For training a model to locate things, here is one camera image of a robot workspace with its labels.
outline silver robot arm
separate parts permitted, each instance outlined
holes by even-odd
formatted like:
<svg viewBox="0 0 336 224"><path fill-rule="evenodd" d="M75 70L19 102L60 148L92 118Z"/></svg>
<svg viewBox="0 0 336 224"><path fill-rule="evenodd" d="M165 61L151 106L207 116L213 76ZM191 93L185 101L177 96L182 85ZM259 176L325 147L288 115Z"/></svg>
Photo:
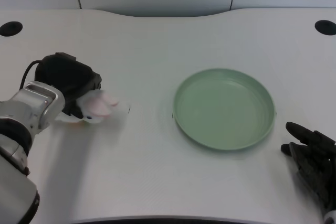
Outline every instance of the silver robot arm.
<svg viewBox="0 0 336 224"><path fill-rule="evenodd" d="M27 175L27 156L35 135L65 106L63 94L41 82L29 82L10 100L0 102L0 224L27 224L39 205Z"/></svg>

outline green plate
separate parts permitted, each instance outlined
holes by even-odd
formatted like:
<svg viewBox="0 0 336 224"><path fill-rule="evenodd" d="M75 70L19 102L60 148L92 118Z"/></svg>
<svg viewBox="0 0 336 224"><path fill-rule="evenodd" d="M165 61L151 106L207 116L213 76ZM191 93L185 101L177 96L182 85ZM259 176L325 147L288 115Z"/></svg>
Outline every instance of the green plate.
<svg viewBox="0 0 336 224"><path fill-rule="evenodd" d="M176 92L173 113L189 137L218 150L258 143L276 114L263 85L230 69L209 69L186 79Z"/></svg>

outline black cable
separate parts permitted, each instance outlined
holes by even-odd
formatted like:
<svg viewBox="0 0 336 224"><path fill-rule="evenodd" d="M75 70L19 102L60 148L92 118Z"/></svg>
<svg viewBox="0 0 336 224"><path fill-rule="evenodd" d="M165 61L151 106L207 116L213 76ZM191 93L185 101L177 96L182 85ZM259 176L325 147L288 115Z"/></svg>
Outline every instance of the black cable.
<svg viewBox="0 0 336 224"><path fill-rule="evenodd" d="M23 88L23 86L24 86L24 84L25 84L26 77L27 77L27 75L28 75L30 69L32 68L32 66L35 65L35 64L38 64L38 63L42 63L42 61L41 61L41 60L34 60L31 64L29 64L29 66L27 67L25 73L24 73L23 76L22 76L22 81L21 81L21 85L20 85L20 88L19 88L19 89L22 89L22 88Z"/></svg>

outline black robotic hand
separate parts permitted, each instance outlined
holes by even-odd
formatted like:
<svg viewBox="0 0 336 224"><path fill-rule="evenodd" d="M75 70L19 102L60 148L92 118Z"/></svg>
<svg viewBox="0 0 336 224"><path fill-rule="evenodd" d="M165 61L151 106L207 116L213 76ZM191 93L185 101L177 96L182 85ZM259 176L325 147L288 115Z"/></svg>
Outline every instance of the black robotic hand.
<svg viewBox="0 0 336 224"><path fill-rule="evenodd" d="M301 180L318 197L323 214L336 210L335 141L291 122L286 129L303 145L283 144L281 151L293 158Z"/></svg>

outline table surface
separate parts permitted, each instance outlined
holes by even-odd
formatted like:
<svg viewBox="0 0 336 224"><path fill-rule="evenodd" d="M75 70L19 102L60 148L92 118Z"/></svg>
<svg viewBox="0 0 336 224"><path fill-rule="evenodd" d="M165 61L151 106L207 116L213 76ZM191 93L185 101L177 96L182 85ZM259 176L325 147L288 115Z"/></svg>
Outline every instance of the table surface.
<svg viewBox="0 0 336 224"><path fill-rule="evenodd" d="M336 9L243 9L192 18L126 17L97 10L0 12L21 33L0 38L0 99L28 64L63 51L101 74L130 104L99 125L54 123L28 162L41 204L33 224L138 216L246 223L319 223L319 209L280 152L288 121L335 139L336 36L314 28ZM230 68L259 80L277 117L268 138L240 152L214 151L172 119L174 93L191 74ZM34 71L27 77L32 80Z"/></svg>

